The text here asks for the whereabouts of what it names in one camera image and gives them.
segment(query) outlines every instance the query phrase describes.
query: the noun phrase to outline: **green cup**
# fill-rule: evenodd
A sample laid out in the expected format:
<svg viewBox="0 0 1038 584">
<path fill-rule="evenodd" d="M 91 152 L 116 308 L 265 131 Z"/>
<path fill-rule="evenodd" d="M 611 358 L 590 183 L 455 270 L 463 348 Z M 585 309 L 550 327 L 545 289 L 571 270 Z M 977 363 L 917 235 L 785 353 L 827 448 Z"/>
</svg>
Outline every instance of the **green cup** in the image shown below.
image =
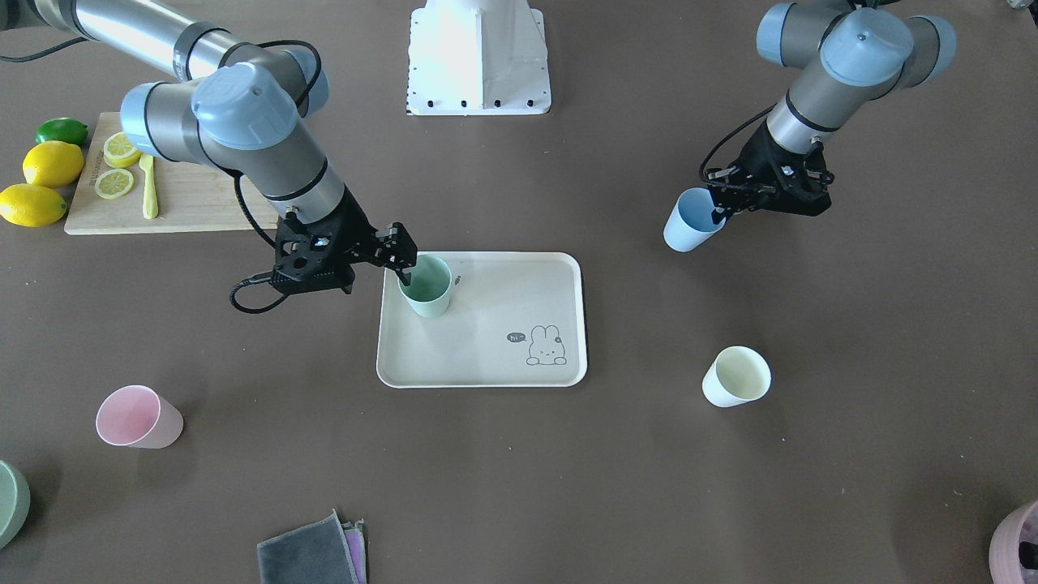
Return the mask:
<svg viewBox="0 0 1038 584">
<path fill-rule="evenodd" d="M 22 473 L 0 461 L 0 549 L 22 529 L 29 515 L 29 483 Z"/>
<path fill-rule="evenodd" d="M 411 269 L 411 284 L 397 280 L 400 291 L 418 316 L 436 318 L 450 306 L 450 266 L 446 261 L 422 253 Z"/>
</svg>

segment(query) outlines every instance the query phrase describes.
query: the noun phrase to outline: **yellow knife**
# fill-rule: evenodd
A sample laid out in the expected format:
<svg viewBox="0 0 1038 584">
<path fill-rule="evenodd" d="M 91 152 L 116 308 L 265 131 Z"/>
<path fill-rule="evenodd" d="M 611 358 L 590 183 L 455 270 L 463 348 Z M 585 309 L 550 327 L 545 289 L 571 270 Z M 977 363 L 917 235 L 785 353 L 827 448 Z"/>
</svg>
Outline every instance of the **yellow knife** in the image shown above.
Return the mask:
<svg viewBox="0 0 1038 584">
<path fill-rule="evenodd" d="M 159 216 L 159 195 L 155 192 L 155 157 L 141 154 L 137 165 L 144 171 L 144 204 L 142 211 L 145 219 Z"/>
</svg>

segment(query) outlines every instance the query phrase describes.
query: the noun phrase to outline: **white tray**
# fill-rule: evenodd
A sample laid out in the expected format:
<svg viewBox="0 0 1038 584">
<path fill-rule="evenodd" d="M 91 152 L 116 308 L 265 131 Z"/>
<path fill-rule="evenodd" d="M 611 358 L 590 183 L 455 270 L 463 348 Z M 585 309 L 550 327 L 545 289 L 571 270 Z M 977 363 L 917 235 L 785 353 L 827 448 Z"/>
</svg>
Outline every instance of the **white tray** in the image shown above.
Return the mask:
<svg viewBox="0 0 1038 584">
<path fill-rule="evenodd" d="M 580 265 L 559 252 L 430 251 L 450 308 L 411 310 L 386 270 L 376 370 L 391 388 L 567 388 L 588 372 Z"/>
</svg>

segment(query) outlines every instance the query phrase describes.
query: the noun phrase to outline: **pink container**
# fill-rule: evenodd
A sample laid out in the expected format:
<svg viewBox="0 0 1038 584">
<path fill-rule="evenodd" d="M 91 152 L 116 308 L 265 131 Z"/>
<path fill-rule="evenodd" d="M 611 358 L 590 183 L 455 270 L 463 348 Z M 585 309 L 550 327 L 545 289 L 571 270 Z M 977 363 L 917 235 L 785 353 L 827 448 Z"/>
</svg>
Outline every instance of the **pink container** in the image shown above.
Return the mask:
<svg viewBox="0 0 1038 584">
<path fill-rule="evenodd" d="M 994 584 L 1038 583 L 1038 569 L 1020 566 L 1020 541 L 1038 541 L 1038 501 L 1016 509 L 994 530 L 987 555 Z"/>
<path fill-rule="evenodd" d="M 181 436 L 184 418 L 144 386 L 115 390 L 98 410 L 98 436 L 112 446 L 165 448 Z"/>
</svg>

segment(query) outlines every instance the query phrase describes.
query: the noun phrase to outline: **bowl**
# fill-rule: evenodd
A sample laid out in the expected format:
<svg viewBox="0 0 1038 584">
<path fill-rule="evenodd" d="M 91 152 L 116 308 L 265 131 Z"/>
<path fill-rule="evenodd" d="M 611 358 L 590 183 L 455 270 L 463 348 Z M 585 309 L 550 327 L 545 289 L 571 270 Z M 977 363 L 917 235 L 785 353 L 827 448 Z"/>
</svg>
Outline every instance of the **bowl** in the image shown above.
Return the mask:
<svg viewBox="0 0 1038 584">
<path fill-rule="evenodd" d="M 1038 540 L 1038 501 L 1029 503 L 1002 520 L 991 536 L 987 560 L 994 584 L 1038 582 L 1038 571 L 1020 565 L 1020 541 Z"/>
<path fill-rule="evenodd" d="M 29 515 L 29 483 L 22 473 L 0 461 L 0 549 L 22 529 Z"/>
</svg>

